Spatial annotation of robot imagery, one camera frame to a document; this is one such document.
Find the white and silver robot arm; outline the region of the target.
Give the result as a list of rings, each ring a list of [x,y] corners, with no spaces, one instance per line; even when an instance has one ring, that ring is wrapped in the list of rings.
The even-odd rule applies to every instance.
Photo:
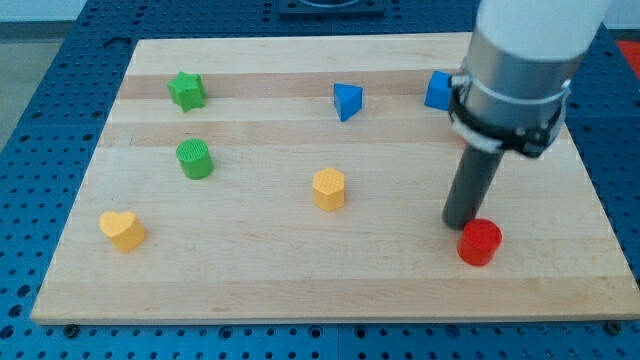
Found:
[[[448,113],[466,143],[444,209],[461,230],[479,211],[507,151],[540,157],[566,117],[572,80],[609,0],[482,0],[451,76]]]

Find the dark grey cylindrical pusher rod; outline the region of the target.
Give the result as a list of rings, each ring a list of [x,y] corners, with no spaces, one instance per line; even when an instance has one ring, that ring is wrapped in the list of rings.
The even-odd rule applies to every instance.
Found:
[[[489,153],[467,145],[459,161],[443,211],[442,220],[462,230],[475,219],[504,153]]]

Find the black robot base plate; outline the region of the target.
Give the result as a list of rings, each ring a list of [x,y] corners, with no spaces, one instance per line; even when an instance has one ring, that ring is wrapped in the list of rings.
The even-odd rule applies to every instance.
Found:
[[[278,0],[281,18],[301,16],[380,16],[383,0]]]

